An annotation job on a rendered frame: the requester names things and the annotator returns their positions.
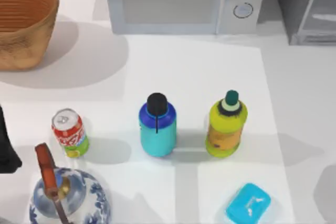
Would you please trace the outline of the blue bottle with black cap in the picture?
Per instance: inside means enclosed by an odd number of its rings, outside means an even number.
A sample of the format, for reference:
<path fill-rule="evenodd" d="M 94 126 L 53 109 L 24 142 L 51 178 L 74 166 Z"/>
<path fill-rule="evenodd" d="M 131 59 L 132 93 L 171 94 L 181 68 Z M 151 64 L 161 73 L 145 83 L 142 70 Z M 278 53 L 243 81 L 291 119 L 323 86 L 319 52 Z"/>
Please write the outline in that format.
<path fill-rule="evenodd" d="M 139 110 L 140 142 L 153 157 L 169 155 L 176 146 L 177 114 L 166 96 L 156 92 L 148 96 Z"/>

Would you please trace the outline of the yellow-green bottle with green cap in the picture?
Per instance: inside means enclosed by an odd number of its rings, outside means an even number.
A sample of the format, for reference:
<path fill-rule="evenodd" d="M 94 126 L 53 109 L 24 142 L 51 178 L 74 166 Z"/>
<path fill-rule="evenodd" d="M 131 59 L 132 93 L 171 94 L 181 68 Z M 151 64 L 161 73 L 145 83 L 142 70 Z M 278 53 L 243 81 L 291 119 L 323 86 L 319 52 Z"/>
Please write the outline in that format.
<path fill-rule="evenodd" d="M 209 111 L 209 126 L 205 140 L 207 152 L 218 158 L 232 155 L 239 147 L 248 117 L 246 105 L 239 93 L 229 90 Z"/>

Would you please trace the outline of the pale microwave oven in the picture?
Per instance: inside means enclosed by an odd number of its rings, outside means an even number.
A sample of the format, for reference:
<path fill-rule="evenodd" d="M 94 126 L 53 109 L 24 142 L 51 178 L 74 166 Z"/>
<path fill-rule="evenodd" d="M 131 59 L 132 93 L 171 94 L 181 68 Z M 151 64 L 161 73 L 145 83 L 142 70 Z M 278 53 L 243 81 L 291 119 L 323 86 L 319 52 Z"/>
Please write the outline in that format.
<path fill-rule="evenodd" d="M 107 0 L 116 34 L 216 35 L 219 0 Z M 251 16 L 239 19 L 236 5 L 250 3 Z M 219 35 L 253 33 L 262 0 L 225 0 Z"/>

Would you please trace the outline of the red and green can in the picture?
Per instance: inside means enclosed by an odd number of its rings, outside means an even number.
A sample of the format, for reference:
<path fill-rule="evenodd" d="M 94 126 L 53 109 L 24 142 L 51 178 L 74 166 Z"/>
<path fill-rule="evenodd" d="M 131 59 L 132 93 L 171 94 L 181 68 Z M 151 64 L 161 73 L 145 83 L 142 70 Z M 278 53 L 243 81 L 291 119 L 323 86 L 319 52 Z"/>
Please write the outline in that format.
<path fill-rule="evenodd" d="M 82 118 L 75 110 L 65 108 L 57 111 L 51 119 L 51 128 L 68 157 L 80 157 L 87 152 L 89 140 Z"/>

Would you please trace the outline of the microwave oven knob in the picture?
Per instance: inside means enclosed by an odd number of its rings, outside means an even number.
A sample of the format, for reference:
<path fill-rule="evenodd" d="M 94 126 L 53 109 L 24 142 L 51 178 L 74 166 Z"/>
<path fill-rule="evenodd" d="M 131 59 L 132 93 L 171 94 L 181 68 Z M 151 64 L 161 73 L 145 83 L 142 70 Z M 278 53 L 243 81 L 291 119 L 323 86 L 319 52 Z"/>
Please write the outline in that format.
<path fill-rule="evenodd" d="M 233 9 L 233 14 L 239 19 L 244 19 L 251 16 L 253 11 L 254 8 L 250 3 L 242 3 L 235 6 Z"/>

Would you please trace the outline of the cyan soap box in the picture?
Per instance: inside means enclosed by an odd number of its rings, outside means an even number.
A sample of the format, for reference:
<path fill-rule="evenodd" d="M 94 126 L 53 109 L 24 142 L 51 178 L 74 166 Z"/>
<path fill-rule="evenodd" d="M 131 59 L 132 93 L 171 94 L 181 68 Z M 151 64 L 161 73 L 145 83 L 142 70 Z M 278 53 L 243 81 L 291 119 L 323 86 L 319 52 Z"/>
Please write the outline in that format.
<path fill-rule="evenodd" d="M 246 183 L 225 209 L 235 224 L 258 224 L 271 203 L 271 197 L 253 183 Z"/>

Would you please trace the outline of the blue and white teapot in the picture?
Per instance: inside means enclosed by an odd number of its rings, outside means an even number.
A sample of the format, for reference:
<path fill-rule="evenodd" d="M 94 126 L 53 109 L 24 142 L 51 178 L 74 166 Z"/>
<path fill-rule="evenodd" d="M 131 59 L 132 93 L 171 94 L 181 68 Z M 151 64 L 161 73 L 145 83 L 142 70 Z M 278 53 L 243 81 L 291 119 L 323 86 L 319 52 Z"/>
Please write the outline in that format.
<path fill-rule="evenodd" d="M 35 152 L 41 178 L 29 205 L 30 224 L 111 224 L 111 207 L 96 178 L 56 166 L 46 143 Z"/>

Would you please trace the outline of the brown woven basket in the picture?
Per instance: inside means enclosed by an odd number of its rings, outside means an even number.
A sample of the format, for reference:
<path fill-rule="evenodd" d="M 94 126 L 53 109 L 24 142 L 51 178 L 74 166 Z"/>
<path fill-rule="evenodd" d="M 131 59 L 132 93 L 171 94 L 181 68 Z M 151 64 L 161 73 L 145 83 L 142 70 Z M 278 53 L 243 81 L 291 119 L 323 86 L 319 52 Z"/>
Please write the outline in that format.
<path fill-rule="evenodd" d="M 59 0 L 0 0 L 0 71 L 37 66 L 49 45 Z"/>

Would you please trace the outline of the grey cabinet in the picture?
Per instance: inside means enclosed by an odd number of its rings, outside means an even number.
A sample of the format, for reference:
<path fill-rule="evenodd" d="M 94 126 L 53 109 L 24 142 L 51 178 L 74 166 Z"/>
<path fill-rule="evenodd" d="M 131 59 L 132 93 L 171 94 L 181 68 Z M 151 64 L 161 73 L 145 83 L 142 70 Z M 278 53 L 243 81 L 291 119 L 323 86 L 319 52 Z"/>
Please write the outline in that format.
<path fill-rule="evenodd" d="M 290 45 L 336 46 L 336 0 L 278 0 Z"/>

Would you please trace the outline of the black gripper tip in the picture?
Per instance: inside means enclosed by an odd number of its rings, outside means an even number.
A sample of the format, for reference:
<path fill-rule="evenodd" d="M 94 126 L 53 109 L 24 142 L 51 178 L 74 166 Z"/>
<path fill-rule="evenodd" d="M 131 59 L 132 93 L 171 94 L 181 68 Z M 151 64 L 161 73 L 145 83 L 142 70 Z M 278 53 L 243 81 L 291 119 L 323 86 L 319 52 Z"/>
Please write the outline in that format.
<path fill-rule="evenodd" d="M 0 174 L 12 174 L 22 166 L 22 161 L 11 145 L 3 109 L 0 105 Z"/>

